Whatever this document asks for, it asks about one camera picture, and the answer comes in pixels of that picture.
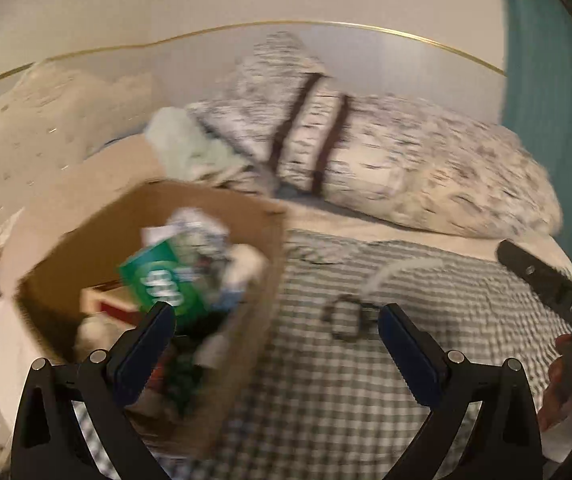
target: silver bolt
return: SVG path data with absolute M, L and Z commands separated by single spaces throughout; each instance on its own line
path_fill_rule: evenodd
M 41 368 L 43 368 L 44 366 L 46 366 L 46 360 L 43 357 L 40 357 L 39 359 L 35 359 L 32 362 L 31 368 L 33 370 L 41 370 Z
M 105 350 L 95 350 L 90 354 L 90 362 L 99 364 L 102 363 L 106 357 L 108 357 L 108 354 L 106 354 Z
M 459 350 L 451 350 L 447 355 L 449 360 L 457 364 L 463 363 L 464 359 L 466 359 L 466 356 Z
M 510 359 L 508 359 L 508 367 L 511 370 L 514 370 L 516 372 L 520 371 L 522 369 L 522 363 L 520 363 L 519 361 L 517 361 L 517 359 L 511 357 Z

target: checkered blanket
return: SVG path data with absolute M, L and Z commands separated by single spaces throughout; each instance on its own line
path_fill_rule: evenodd
M 291 232 L 272 338 L 240 395 L 213 458 L 159 457 L 173 479 L 382 478 L 427 416 L 377 337 L 357 334 L 340 294 L 398 303 L 444 348 L 474 362 L 524 365 L 536 406 L 568 326 L 503 266 L 399 241 L 366 243 Z M 341 332 L 351 338 L 340 338 Z M 472 429 L 472 405 L 440 474 Z M 87 412 L 76 407 L 104 475 L 118 478 Z

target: gold trim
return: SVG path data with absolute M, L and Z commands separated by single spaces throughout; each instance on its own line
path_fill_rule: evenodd
M 385 34 L 392 34 L 394 36 L 401 36 L 402 38 L 408 38 L 409 40 L 421 41 L 422 43 L 427 43 L 432 46 L 436 46 L 442 50 L 446 50 L 447 52 L 451 52 L 456 54 L 457 56 L 464 57 L 470 61 L 473 61 L 481 66 L 484 66 L 493 72 L 496 72 L 500 75 L 506 75 L 504 71 L 484 61 L 483 59 L 479 59 L 479 57 L 473 56 L 463 50 L 458 48 L 454 48 L 453 46 L 448 46 L 443 43 L 439 43 L 438 41 L 429 40 L 429 38 L 423 38 L 422 36 L 417 36 L 416 34 L 410 34 L 409 32 L 402 32 L 401 30 L 393 30 L 392 28 L 384 28 L 384 27 L 376 27 L 375 25 L 362 25 L 361 23 L 347 23 L 347 22 L 324 22 L 324 21 L 317 21 L 317 20 L 268 20 L 265 22 L 248 22 L 248 23 L 231 23 L 230 25 L 221 25 L 219 27 L 211 27 L 211 28 L 204 28 L 203 30 L 195 30 L 194 32 L 188 32 L 186 34 L 180 34 L 179 36 L 173 36 L 171 38 L 165 38 L 165 40 L 153 41 L 152 43 L 139 43 L 139 44 L 132 44 L 132 45 L 117 45 L 117 46 L 100 46 L 97 48 L 89 48 L 86 50 L 78 50 L 76 52 L 67 52 L 66 54 L 58 54 L 57 56 L 48 57 L 46 61 L 56 61 L 61 59 L 69 59 L 71 57 L 77 56 L 84 56 L 85 54 L 94 54 L 96 52 L 106 52 L 109 50 L 122 50 L 126 48 L 147 48 L 149 46 L 157 46 L 163 43 L 169 43 L 175 40 L 182 40 L 183 38 L 189 38 L 191 36 L 197 36 L 199 34 L 207 34 L 208 32 L 218 32 L 220 30 L 228 30 L 230 28 L 241 28 L 241 27 L 255 27 L 257 25 L 330 25 L 332 27 L 351 27 L 351 28 L 360 28 L 362 30 L 373 30 L 375 32 L 384 32 Z M 3 72 L 0 74 L 0 80 L 11 75 L 14 75 L 19 72 L 23 72 L 24 70 L 30 68 L 33 63 L 28 63 L 22 66 L 18 66 L 13 68 L 12 70 L 8 70 L 7 72 Z

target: green package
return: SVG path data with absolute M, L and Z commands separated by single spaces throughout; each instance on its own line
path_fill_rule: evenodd
M 177 327 L 190 325 L 207 312 L 201 277 L 182 261 L 170 240 L 144 248 L 119 266 L 124 284 L 148 312 L 157 301 L 175 311 Z

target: dark brown strap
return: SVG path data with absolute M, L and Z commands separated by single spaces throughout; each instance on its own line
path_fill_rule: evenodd
M 328 157 L 330 152 L 335 147 L 344 126 L 346 126 L 346 121 L 348 119 L 348 113 L 351 110 L 351 98 L 348 95 L 341 96 L 341 108 L 337 113 L 337 118 L 335 119 L 335 124 L 328 131 L 328 135 L 323 142 L 322 149 L 319 151 L 317 156 L 317 163 L 315 164 L 315 170 L 313 171 L 313 181 L 310 185 L 310 193 L 315 196 L 321 196 L 322 194 L 322 184 L 323 176 L 325 174 L 326 165 L 328 165 Z
M 322 77 L 323 74 L 320 73 L 312 73 L 308 75 L 306 83 L 301 87 L 301 90 L 299 90 L 299 95 L 297 96 L 297 99 L 295 100 L 295 102 L 292 105 L 292 108 L 290 109 L 290 114 L 288 115 L 285 121 L 283 121 L 279 126 L 277 126 L 277 129 L 275 130 L 275 133 L 272 136 L 271 156 L 268 159 L 268 167 L 274 173 L 277 173 L 279 159 L 281 158 L 281 152 L 284 148 L 284 141 L 286 140 L 286 137 L 288 137 L 288 134 L 292 130 L 292 125 L 295 122 L 297 116 L 299 115 L 301 108 L 304 106 L 308 94 L 310 94 L 310 91 L 313 89 L 313 86 L 315 86 L 315 83 L 317 83 L 317 81 L 319 81 Z

